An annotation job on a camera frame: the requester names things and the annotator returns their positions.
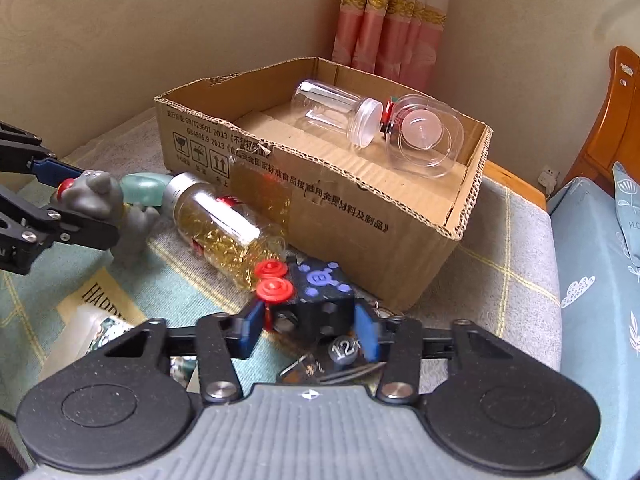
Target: clear plastic jar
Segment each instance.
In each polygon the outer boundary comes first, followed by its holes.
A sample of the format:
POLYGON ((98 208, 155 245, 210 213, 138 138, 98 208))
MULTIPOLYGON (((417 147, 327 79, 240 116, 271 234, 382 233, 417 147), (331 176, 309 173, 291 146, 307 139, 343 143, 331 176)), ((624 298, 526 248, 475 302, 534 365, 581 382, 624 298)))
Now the clear plastic jar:
POLYGON ((453 108, 427 96, 408 94, 393 104, 385 138, 393 167, 437 178, 453 168, 465 132, 453 108))
POLYGON ((358 148, 368 146, 380 132, 383 111, 380 101, 320 81, 307 79, 300 83, 291 105, 294 115, 315 126, 345 134, 358 148))
POLYGON ((284 230, 213 184, 182 173, 167 186, 162 212, 193 249, 238 288, 254 289, 256 264, 284 257, 284 230))

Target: blue pillow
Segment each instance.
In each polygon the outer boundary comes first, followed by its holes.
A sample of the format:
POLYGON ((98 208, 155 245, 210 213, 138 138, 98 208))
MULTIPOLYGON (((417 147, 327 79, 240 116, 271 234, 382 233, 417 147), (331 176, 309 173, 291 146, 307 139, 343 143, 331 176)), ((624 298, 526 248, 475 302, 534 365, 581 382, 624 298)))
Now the blue pillow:
POLYGON ((625 236, 631 262, 640 267, 640 186, 616 162, 613 165, 613 180, 616 182, 616 216, 625 236))

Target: shipping symbol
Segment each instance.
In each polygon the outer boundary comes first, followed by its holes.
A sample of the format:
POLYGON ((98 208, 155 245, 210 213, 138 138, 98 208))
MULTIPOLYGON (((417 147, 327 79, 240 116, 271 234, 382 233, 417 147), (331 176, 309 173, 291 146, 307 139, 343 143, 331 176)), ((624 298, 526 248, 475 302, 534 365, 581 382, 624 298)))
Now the shipping symbol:
POLYGON ((189 142, 191 143, 191 158, 201 166, 208 168, 209 163, 207 162, 207 149, 195 140, 190 140, 189 142))
POLYGON ((223 153, 216 150, 209 150, 211 158, 211 169, 220 175, 229 178, 229 159, 223 153))
POLYGON ((176 152, 189 156, 187 138, 179 135, 177 132, 174 132, 174 147, 176 152))

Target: plastic container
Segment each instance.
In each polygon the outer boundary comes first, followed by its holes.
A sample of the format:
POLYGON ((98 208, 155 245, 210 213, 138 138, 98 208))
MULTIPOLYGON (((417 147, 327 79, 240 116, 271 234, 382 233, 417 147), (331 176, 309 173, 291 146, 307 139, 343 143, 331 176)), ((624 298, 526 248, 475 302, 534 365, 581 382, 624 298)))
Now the plastic container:
POLYGON ((293 94, 291 107, 294 115, 315 126, 346 135, 358 148, 368 146, 380 132, 383 111, 380 101, 313 79, 300 83, 293 94))
POLYGON ((162 205, 164 189, 172 180, 171 175, 162 173, 131 173, 122 177, 120 187, 127 204, 145 207, 162 205))
POLYGON ((109 316, 107 311, 96 306, 79 305, 51 346, 51 352, 42 365, 38 380, 43 381, 85 355, 95 335, 100 332, 100 325, 109 316))
POLYGON ((168 184, 162 212, 172 216, 182 238, 238 288, 255 288, 259 262, 284 258, 281 226, 191 173, 168 184))
POLYGON ((464 137, 453 108, 423 95, 408 94, 391 109, 386 152, 394 168, 437 178, 453 167, 464 137))

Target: pink curtain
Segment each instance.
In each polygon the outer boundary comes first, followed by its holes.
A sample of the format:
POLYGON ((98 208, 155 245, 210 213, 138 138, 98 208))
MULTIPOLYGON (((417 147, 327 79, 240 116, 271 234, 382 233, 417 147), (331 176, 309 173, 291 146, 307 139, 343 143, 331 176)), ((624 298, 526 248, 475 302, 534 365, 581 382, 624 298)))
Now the pink curtain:
POLYGON ((449 0, 342 0, 335 62, 425 91, 449 0))

